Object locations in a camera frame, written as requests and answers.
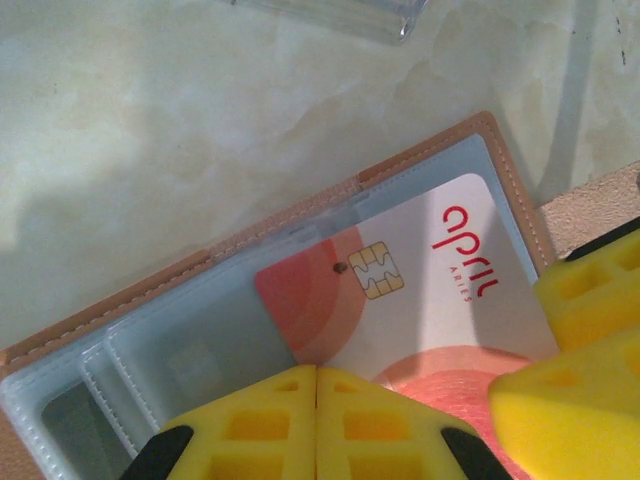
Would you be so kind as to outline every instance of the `card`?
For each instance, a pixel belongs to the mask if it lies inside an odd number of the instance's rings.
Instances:
[[[259,272],[300,363],[348,370],[469,421],[487,387],[558,347],[482,177],[462,175]]]

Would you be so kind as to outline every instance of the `card slot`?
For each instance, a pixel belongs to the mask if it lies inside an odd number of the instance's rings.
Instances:
[[[131,457],[82,381],[82,353],[105,329],[2,382],[0,402],[47,478],[116,480]]]
[[[80,369],[96,404],[131,458],[135,457],[154,432],[102,344],[83,354]]]
[[[484,140],[472,135],[353,198],[364,221],[467,173],[485,181],[529,282],[538,275]]]
[[[154,430],[295,365],[253,285],[259,270],[322,240],[313,222],[280,234],[123,318],[105,348]]]

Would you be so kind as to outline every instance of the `april logo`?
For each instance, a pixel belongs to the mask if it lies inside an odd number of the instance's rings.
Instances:
[[[447,233],[451,236],[434,243],[431,248],[438,250],[448,246],[454,247],[456,252],[460,254],[461,262],[459,265],[450,266],[449,271],[453,275],[453,280],[456,282],[460,294],[464,296],[465,302],[471,302],[474,297],[482,298],[486,295],[487,289],[498,284],[498,279],[491,268],[491,262],[476,255],[481,247],[478,235],[470,230],[465,230],[469,222],[469,212],[458,205],[449,207],[442,215],[442,222],[445,225],[454,223],[447,228]],[[479,273],[469,275],[469,271],[476,264],[480,264],[484,269]]]

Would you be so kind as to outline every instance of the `stitching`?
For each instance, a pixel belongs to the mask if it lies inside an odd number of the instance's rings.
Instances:
[[[92,359],[98,357],[99,355],[100,355],[100,352],[95,352],[95,353],[89,355],[85,359],[85,363],[83,365],[82,370],[84,371],[84,373],[85,373],[85,375],[87,377],[87,380],[89,380],[89,382],[91,383],[91,386],[93,387],[94,391],[100,397],[100,400],[103,402],[104,406],[107,408],[107,411],[109,412],[109,415],[111,416],[111,419],[118,426],[118,428],[122,432],[122,435],[124,435],[125,442],[129,446],[129,448],[131,448],[131,450],[133,450],[137,454],[138,453],[138,449],[133,444],[133,441],[129,437],[129,434],[126,432],[126,429],[124,428],[124,425],[122,424],[122,422],[120,421],[120,419],[118,418],[116,413],[113,411],[113,409],[109,405],[109,402],[107,401],[107,399],[105,398],[104,394],[102,393],[102,390],[98,386],[98,382],[96,382],[94,375],[86,368],[86,363],[90,362]]]
[[[169,280],[167,280],[166,282],[163,282],[163,283],[161,283],[161,284],[159,284],[159,285],[156,285],[155,287],[153,287],[153,288],[151,288],[151,289],[147,290],[146,292],[142,293],[141,295],[138,295],[138,296],[136,296],[136,297],[134,297],[134,298],[132,298],[132,299],[130,299],[130,300],[128,300],[128,301],[126,301],[126,302],[124,302],[124,303],[120,304],[120,305],[118,305],[118,306],[117,306],[117,307],[115,307],[115,308],[112,308],[112,309],[107,310],[106,312],[103,312],[102,314],[100,314],[99,316],[97,316],[97,317],[95,317],[95,318],[93,318],[93,319],[89,320],[88,322],[83,322],[83,323],[81,323],[80,325],[76,326],[76,327],[75,327],[75,328],[73,328],[72,330],[68,330],[68,331],[66,331],[66,332],[62,333],[60,336],[58,336],[58,337],[56,337],[56,338],[52,338],[51,340],[48,340],[47,342],[43,343],[42,345],[39,345],[39,346],[37,346],[37,347],[32,348],[31,350],[27,351],[26,353],[22,353],[22,354],[20,354],[20,355],[18,355],[18,356],[16,356],[16,357],[12,358],[12,359],[9,361],[8,365],[11,365],[12,363],[14,363],[14,362],[16,362],[16,361],[18,361],[18,360],[20,360],[20,359],[22,359],[22,358],[24,358],[24,357],[28,357],[28,356],[32,355],[33,353],[35,353],[35,352],[37,352],[37,351],[42,350],[43,348],[46,348],[47,346],[51,345],[52,343],[55,343],[55,342],[58,342],[58,341],[62,340],[62,339],[63,339],[64,337],[66,337],[67,335],[70,335],[70,334],[72,334],[72,333],[77,332],[78,330],[81,330],[81,329],[83,329],[83,328],[85,328],[85,327],[88,327],[88,326],[92,325],[92,324],[93,324],[93,323],[95,323],[96,321],[100,320],[101,318],[106,317],[106,316],[107,316],[107,315],[109,315],[109,314],[117,313],[119,310],[122,310],[124,307],[126,307],[126,306],[130,305],[131,303],[133,303],[133,302],[135,302],[135,301],[137,301],[137,300],[139,300],[139,299],[141,299],[141,298],[146,297],[146,296],[147,296],[147,295],[149,295],[150,293],[152,293],[152,292],[154,292],[154,291],[158,290],[159,288],[163,287],[164,285],[167,285],[167,284],[169,284],[169,283],[173,282],[173,281],[174,281],[174,280],[176,280],[177,278],[180,278],[180,277],[182,277],[182,276],[186,275],[187,273],[192,272],[192,271],[193,271],[193,270],[195,270],[196,268],[199,268],[199,267],[201,267],[201,266],[204,266],[204,265],[206,265],[206,264],[208,264],[208,263],[212,263],[212,262],[214,262],[215,260],[217,260],[218,258],[220,258],[220,257],[222,257],[222,256],[225,256],[225,255],[227,255],[228,253],[232,252],[233,250],[236,250],[236,249],[238,249],[238,248],[241,248],[241,247],[243,247],[244,245],[246,245],[246,244],[248,244],[248,243],[250,243],[250,242],[253,242],[253,241],[254,241],[254,240],[256,240],[256,239],[260,239],[261,237],[263,237],[263,236],[267,235],[268,233],[270,233],[270,232],[272,232],[272,231],[274,231],[274,230],[276,230],[276,229],[278,229],[278,228],[282,227],[283,225],[285,225],[286,223],[290,222],[291,220],[294,220],[294,219],[296,219],[296,218],[298,218],[298,217],[301,217],[301,216],[305,215],[306,213],[308,213],[309,211],[311,211],[311,210],[313,210],[313,209],[316,209],[316,208],[317,208],[317,209],[319,209],[319,208],[324,207],[324,206],[325,206],[325,205],[327,205],[328,203],[331,203],[333,200],[335,200],[335,199],[337,199],[337,198],[340,198],[340,197],[342,196],[342,194],[343,194],[343,193],[347,193],[347,194],[349,194],[349,193],[353,193],[353,192],[355,192],[355,191],[357,191],[357,188],[355,188],[355,187],[349,187],[349,188],[347,188],[344,192],[340,192],[340,193],[337,193],[337,194],[333,194],[333,195],[331,195],[330,197],[326,198],[322,203],[320,203],[320,204],[318,204],[318,205],[314,205],[314,206],[312,206],[312,207],[307,207],[307,208],[305,208],[305,209],[303,209],[303,210],[300,210],[299,212],[297,212],[297,213],[295,213],[295,214],[289,215],[287,218],[285,218],[284,220],[282,220],[282,221],[278,222],[278,223],[277,223],[277,224],[275,224],[275,225],[271,225],[270,227],[268,227],[268,228],[266,228],[266,229],[259,230],[258,232],[256,232],[256,233],[255,233],[254,235],[252,235],[251,237],[246,238],[246,239],[244,239],[243,241],[238,242],[238,243],[236,243],[236,244],[232,245],[231,247],[228,247],[227,249],[225,249],[225,250],[224,250],[224,251],[222,251],[222,252],[218,252],[218,253],[216,253],[213,257],[209,257],[209,258],[207,258],[206,260],[204,260],[204,261],[202,261],[202,262],[198,263],[197,265],[194,265],[193,267],[191,267],[191,268],[189,268],[189,269],[187,269],[187,270],[184,270],[184,271],[180,272],[179,274],[177,274],[177,275],[175,275],[175,276],[171,277],[171,278],[170,278]]]
[[[484,125],[485,127],[487,127],[487,129],[489,130],[489,132],[491,133],[491,138],[493,139],[496,148],[498,149],[498,153],[500,154],[500,160],[502,161],[502,165],[505,168],[505,171],[507,172],[507,175],[509,177],[509,180],[511,181],[511,186],[513,187],[514,193],[516,194],[516,198],[518,199],[518,204],[520,205],[520,209],[522,210],[522,213],[524,214],[524,218],[527,222],[527,225],[529,225],[529,229],[531,230],[531,234],[533,236],[533,241],[536,244],[536,248],[538,249],[538,253],[540,253],[540,258],[542,258],[542,263],[544,264],[545,267],[549,266],[549,262],[547,260],[546,255],[544,254],[544,251],[542,250],[542,246],[540,245],[540,241],[538,239],[538,234],[536,232],[535,227],[533,226],[533,223],[531,221],[531,218],[529,217],[529,213],[527,212],[527,208],[524,204],[524,201],[522,200],[522,196],[520,194],[520,190],[518,189],[518,187],[516,186],[516,182],[513,178],[513,174],[511,173],[511,169],[509,168],[509,165],[507,164],[507,160],[504,158],[504,152],[502,151],[502,148],[500,148],[500,142],[498,142],[498,138],[496,137],[495,132],[493,131],[493,128],[491,128],[491,125],[486,122],[485,120],[477,120],[473,123],[471,123],[470,125],[468,125],[465,130],[472,130],[473,128],[475,128],[478,125]],[[439,146],[441,146],[443,143],[447,143],[449,142],[452,138],[456,137],[458,135],[458,133],[452,133],[451,135],[449,135],[448,137],[442,139],[441,141],[439,141],[438,143],[435,143],[433,145],[430,145],[429,147],[425,148],[424,150],[414,154],[414,155],[410,155],[407,158],[402,159],[400,162],[395,163],[394,165],[391,165],[390,167],[385,168],[384,170],[378,172],[375,176],[371,177],[369,180],[367,180],[367,184],[371,183],[372,181],[376,180],[377,178],[381,177],[382,175],[388,173],[391,170],[397,169],[399,167],[401,167],[402,165],[406,164],[407,162],[410,162],[411,160],[414,160],[418,157],[423,156],[425,153],[430,152],[431,150],[435,150],[436,148],[438,148]]]
[[[495,132],[494,132],[494,131],[493,131],[493,129],[491,128],[491,125],[490,125],[489,123],[487,123],[485,120],[478,120],[478,121],[476,121],[476,122],[473,122],[473,123],[471,123],[470,125],[468,125],[468,126],[465,128],[465,130],[471,130],[471,129],[475,128],[477,125],[484,125],[485,127],[487,127],[487,129],[488,129],[488,130],[489,130],[489,132],[491,133],[491,137],[493,138],[493,141],[495,142],[496,148],[498,149],[498,152],[499,152],[499,154],[500,154],[500,160],[502,161],[502,164],[503,164],[503,166],[504,166],[504,168],[505,168],[505,170],[506,170],[506,172],[507,172],[507,175],[508,175],[508,177],[509,177],[509,180],[511,181],[511,186],[513,187],[514,192],[515,192],[515,194],[516,194],[516,198],[517,198],[517,200],[518,200],[518,204],[520,205],[520,209],[522,210],[522,213],[524,214],[525,220],[526,220],[526,222],[527,222],[527,224],[528,224],[528,226],[529,226],[529,229],[531,230],[531,234],[532,234],[532,236],[533,236],[533,241],[534,241],[534,243],[536,244],[536,248],[538,249],[538,253],[540,253],[540,257],[542,258],[542,263],[543,263],[543,264],[545,265],[545,267],[546,267],[546,266],[548,266],[548,265],[549,265],[548,260],[547,260],[547,257],[546,257],[546,255],[544,254],[544,251],[542,250],[542,246],[540,245],[540,241],[539,241],[539,239],[538,239],[538,235],[537,235],[536,229],[534,228],[533,223],[532,223],[532,221],[531,221],[531,218],[529,217],[529,213],[527,212],[527,209],[526,209],[526,207],[525,207],[524,201],[522,200],[522,196],[521,196],[521,194],[520,194],[520,191],[519,191],[519,189],[518,189],[518,188],[517,188],[517,186],[516,186],[516,183],[515,183],[515,180],[514,180],[514,178],[513,178],[513,174],[512,174],[512,172],[511,172],[511,169],[509,168],[509,165],[507,164],[507,161],[506,161],[506,159],[504,158],[504,153],[503,153],[502,149],[500,148],[500,143],[498,142],[498,139],[497,139],[497,137],[496,137],[496,135],[495,135]],[[438,148],[439,146],[441,146],[443,143],[447,143],[447,142],[449,142],[452,138],[456,137],[457,135],[458,135],[458,133],[452,133],[451,135],[449,135],[449,136],[447,136],[446,138],[442,139],[442,140],[441,140],[441,141],[439,141],[438,143],[435,143],[435,144],[433,144],[433,145],[430,145],[428,148],[425,148],[424,150],[422,150],[422,151],[420,151],[420,152],[418,152],[418,153],[416,153],[416,154],[414,154],[414,155],[410,155],[410,156],[408,156],[408,157],[406,157],[406,158],[402,159],[400,162],[398,162],[398,163],[396,163],[396,164],[394,164],[394,165],[392,165],[392,166],[390,166],[390,167],[387,167],[386,169],[384,169],[384,170],[382,170],[382,171],[378,172],[375,176],[371,177],[371,178],[370,178],[369,180],[367,180],[367,182],[365,182],[365,183],[366,183],[366,184],[370,184],[373,180],[376,180],[377,178],[381,177],[382,175],[384,175],[384,174],[388,173],[390,170],[398,169],[398,168],[402,167],[403,165],[405,165],[406,163],[408,163],[408,162],[410,162],[410,161],[412,161],[412,160],[414,160],[414,159],[416,159],[416,158],[418,158],[418,157],[420,157],[420,156],[423,156],[425,153],[430,152],[430,151],[432,151],[432,150],[435,150],[436,148]],[[352,192],[352,191],[354,191],[354,190],[355,190],[355,189],[353,189],[353,188],[349,188],[349,189],[347,189],[347,190],[346,190],[346,193],[351,193],[351,192]],[[97,317],[93,318],[93,319],[92,319],[92,320],[90,320],[89,322],[82,323],[82,324],[80,324],[80,325],[76,326],[73,330],[69,330],[69,331],[67,331],[67,332],[64,332],[64,333],[63,333],[62,335],[60,335],[59,337],[54,338],[54,339],[51,339],[51,340],[47,341],[46,343],[44,343],[43,345],[40,345],[40,346],[38,346],[38,347],[35,347],[35,348],[33,348],[33,349],[29,350],[29,351],[28,351],[28,352],[26,352],[26,353],[23,353],[23,354],[21,354],[21,355],[18,355],[17,357],[15,357],[15,358],[13,358],[13,359],[11,359],[11,360],[9,361],[9,365],[11,365],[11,364],[12,364],[12,363],[14,363],[15,361],[17,361],[17,360],[19,360],[19,359],[21,359],[21,358],[23,358],[23,357],[29,356],[29,355],[31,355],[31,354],[33,354],[33,353],[35,353],[36,351],[39,351],[39,350],[41,350],[41,349],[43,349],[43,348],[47,347],[48,345],[50,345],[50,344],[52,344],[52,343],[54,343],[54,342],[57,342],[57,341],[59,341],[59,340],[62,340],[62,339],[63,339],[64,337],[66,337],[67,335],[70,335],[71,333],[74,333],[74,332],[76,332],[76,331],[78,331],[78,330],[80,330],[80,329],[82,329],[82,328],[84,328],[84,327],[87,327],[87,326],[89,326],[89,325],[93,324],[93,323],[94,323],[94,322],[96,322],[97,320],[99,320],[99,319],[101,319],[101,318],[104,318],[105,316],[109,315],[110,313],[115,313],[115,312],[117,312],[118,310],[121,310],[121,309],[122,309],[122,308],[124,308],[125,306],[130,305],[131,303],[135,302],[136,300],[139,300],[140,298],[143,298],[143,297],[147,296],[148,294],[150,294],[150,293],[154,292],[155,290],[159,289],[160,287],[162,287],[162,286],[164,286],[164,285],[166,285],[166,284],[168,284],[168,283],[172,282],[172,281],[173,281],[173,280],[175,280],[176,278],[182,277],[182,276],[184,276],[185,274],[187,274],[187,273],[189,273],[189,272],[191,272],[191,271],[195,270],[196,268],[198,268],[198,267],[200,267],[200,266],[203,266],[203,265],[205,265],[205,264],[207,264],[207,263],[209,263],[209,262],[213,262],[214,260],[216,260],[216,259],[218,259],[218,258],[220,258],[220,257],[222,257],[222,256],[225,256],[225,255],[227,255],[228,253],[230,253],[230,252],[232,252],[232,251],[234,251],[234,250],[236,250],[236,249],[238,249],[238,248],[243,247],[244,245],[246,245],[246,244],[247,244],[247,243],[249,243],[249,242],[253,242],[253,241],[254,241],[254,240],[256,240],[256,239],[260,239],[261,237],[263,237],[263,236],[267,235],[268,233],[270,233],[270,232],[272,232],[272,231],[274,231],[274,230],[276,230],[276,229],[278,229],[278,228],[282,227],[283,225],[285,225],[286,223],[290,222],[291,220],[294,220],[294,219],[296,219],[296,218],[298,218],[298,217],[300,217],[300,216],[302,216],[302,215],[304,215],[304,214],[308,213],[310,210],[312,210],[312,209],[314,209],[314,208],[321,208],[321,207],[323,207],[324,205],[326,205],[327,203],[330,203],[331,201],[335,200],[335,199],[336,199],[336,198],[338,198],[339,196],[340,196],[340,194],[334,194],[334,195],[330,196],[329,198],[327,198],[325,201],[323,201],[320,205],[313,206],[313,207],[307,207],[307,208],[305,208],[305,209],[302,209],[302,210],[300,210],[299,212],[297,212],[297,213],[295,213],[295,214],[293,214],[293,215],[290,215],[290,216],[286,217],[285,219],[281,220],[281,221],[280,221],[280,222],[278,222],[277,224],[271,225],[270,227],[268,227],[268,228],[266,228],[266,229],[264,229],[264,230],[259,230],[258,232],[256,232],[256,233],[255,233],[254,235],[252,235],[251,237],[246,238],[246,239],[244,239],[244,240],[242,240],[241,242],[238,242],[238,243],[236,243],[236,244],[233,244],[232,246],[230,246],[230,247],[226,248],[226,249],[225,249],[225,250],[223,250],[222,252],[218,252],[218,253],[216,253],[213,257],[210,257],[210,258],[208,258],[208,259],[204,260],[203,262],[201,262],[201,263],[199,263],[199,264],[197,264],[197,265],[195,265],[195,266],[193,266],[193,267],[191,267],[191,268],[189,268],[189,269],[187,269],[187,270],[184,270],[183,272],[179,273],[178,275],[176,275],[176,276],[174,276],[174,277],[171,277],[168,281],[166,281],[166,282],[164,282],[164,283],[161,283],[160,285],[157,285],[156,287],[154,287],[154,288],[152,288],[152,289],[147,290],[147,291],[146,291],[146,292],[144,292],[143,294],[138,295],[138,296],[134,297],[133,299],[131,299],[131,300],[129,300],[129,301],[127,301],[127,302],[125,302],[125,303],[122,303],[122,304],[118,305],[118,306],[117,306],[116,308],[114,308],[114,309],[107,310],[106,312],[104,312],[104,313],[102,313],[101,315],[99,315],[99,316],[97,316]]]
[[[180,272],[179,274],[177,274],[177,275],[175,275],[175,276],[171,277],[171,278],[170,278],[169,280],[167,280],[166,282],[162,282],[161,284],[156,285],[155,287],[153,287],[153,288],[151,288],[151,289],[147,290],[146,292],[143,292],[142,294],[137,295],[137,296],[133,297],[132,299],[127,300],[127,301],[126,301],[126,302],[124,302],[124,303],[121,303],[121,304],[120,304],[120,305],[118,305],[117,307],[115,307],[115,308],[111,308],[111,309],[107,310],[106,312],[101,313],[100,315],[98,315],[97,317],[95,317],[95,318],[93,318],[93,319],[89,320],[88,322],[81,323],[80,325],[76,326],[76,327],[75,327],[75,328],[73,328],[72,330],[67,330],[67,331],[66,331],[66,332],[64,332],[62,335],[59,335],[59,336],[58,336],[58,337],[56,337],[56,338],[52,338],[51,340],[48,340],[47,342],[43,343],[42,345],[39,345],[39,346],[37,346],[37,347],[35,347],[35,348],[32,348],[32,349],[31,349],[31,350],[29,350],[28,352],[23,353],[23,354],[20,354],[20,355],[16,356],[15,358],[12,358],[12,359],[9,361],[8,365],[11,365],[12,363],[14,363],[14,362],[16,362],[16,361],[20,360],[21,358],[28,357],[28,356],[30,356],[31,354],[33,354],[33,353],[35,353],[35,352],[37,352],[37,351],[39,351],[39,350],[42,350],[43,348],[45,348],[45,347],[47,347],[47,346],[51,345],[52,343],[55,343],[55,342],[58,342],[58,341],[62,340],[62,339],[63,339],[64,337],[66,337],[67,335],[71,335],[72,333],[75,333],[75,332],[77,332],[78,330],[81,330],[81,329],[83,329],[83,328],[85,328],[85,327],[88,327],[88,326],[92,325],[93,323],[95,323],[95,322],[97,322],[98,320],[100,320],[100,319],[102,319],[102,318],[106,317],[107,315],[110,315],[110,314],[112,314],[112,313],[117,313],[119,310],[122,310],[124,307],[126,307],[126,306],[128,306],[128,305],[132,304],[133,302],[136,302],[137,300],[140,300],[141,298],[146,297],[147,295],[149,295],[150,293],[152,293],[152,292],[154,292],[154,291],[158,290],[159,288],[161,288],[161,287],[163,287],[163,286],[165,286],[165,285],[168,285],[168,284],[170,284],[170,283],[174,282],[176,279],[178,279],[178,278],[180,278],[180,277],[182,277],[182,276],[184,276],[184,275],[186,275],[186,274],[188,274],[188,273],[192,272],[193,270],[195,270],[195,269],[197,269],[197,268],[199,268],[199,267],[202,267],[202,266],[206,265],[207,263],[212,263],[212,262],[213,262],[213,259],[212,259],[212,258],[207,258],[206,260],[203,260],[202,262],[198,263],[197,265],[194,265],[193,267],[188,268],[187,270],[184,270],[184,271]]]
[[[129,380],[129,385],[131,385],[131,388],[133,388],[134,393],[138,396],[138,398],[142,402],[142,407],[144,408],[144,411],[149,416],[149,419],[151,420],[151,423],[152,423],[152,427],[154,428],[155,431],[158,431],[158,429],[160,428],[158,419],[153,414],[151,407],[149,407],[149,404],[144,399],[144,396],[140,392],[138,385],[133,380],[133,378],[131,378],[131,374],[129,373],[127,366],[124,364],[124,362],[122,361],[122,358],[118,355],[118,352],[113,346],[111,346],[111,352],[113,353],[113,356],[116,357],[116,362],[118,362],[118,365],[120,365],[120,368],[122,369],[122,373],[124,373],[124,375],[127,377],[127,380]]]
[[[42,459],[42,462],[45,464],[46,468],[51,473],[53,473],[57,478],[62,478],[62,472],[60,471],[60,468],[55,463],[51,462],[51,457],[52,457],[51,452],[47,449],[47,446],[42,441],[42,438],[40,437],[40,435],[38,435],[38,433],[32,426],[25,425],[27,415],[21,413],[22,407],[20,406],[20,404],[16,403],[15,399],[13,398],[11,399],[11,402],[14,405],[13,408],[14,408],[15,414],[18,416],[17,420],[22,426],[23,432],[26,430],[27,435],[31,438],[30,443],[33,445],[35,449],[43,452],[43,455],[41,455],[40,458]]]
[[[516,198],[518,199],[518,203],[520,204],[520,209],[522,210],[522,213],[524,213],[524,218],[527,221],[527,224],[529,225],[529,229],[531,230],[531,234],[533,235],[533,241],[536,244],[536,248],[538,249],[538,253],[540,254],[540,258],[542,258],[542,263],[544,264],[545,267],[549,266],[549,262],[547,261],[547,257],[544,254],[544,251],[542,250],[542,246],[540,245],[540,241],[538,240],[538,235],[536,232],[536,229],[533,226],[533,223],[531,222],[531,218],[529,217],[529,213],[527,212],[527,208],[524,205],[524,201],[522,200],[522,196],[520,195],[520,190],[518,190],[518,187],[516,185],[516,182],[513,178],[513,175],[511,173],[511,169],[509,168],[509,165],[507,164],[507,160],[504,158],[504,154],[502,153],[502,149],[500,148],[500,143],[498,142],[498,139],[496,138],[495,132],[491,129],[491,126],[489,124],[487,124],[486,122],[484,122],[485,125],[489,128],[489,132],[491,132],[491,137],[493,138],[493,141],[496,144],[496,147],[498,148],[498,152],[500,153],[500,160],[502,160],[502,165],[504,166],[505,170],[507,171],[507,175],[509,176],[509,180],[511,180],[511,186],[513,187],[513,190],[515,191],[516,194]]]

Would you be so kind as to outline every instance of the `white marble table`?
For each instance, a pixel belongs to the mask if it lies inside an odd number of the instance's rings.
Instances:
[[[634,0],[431,0],[400,47],[216,0],[0,6],[0,347],[478,110],[538,203],[640,159]]]

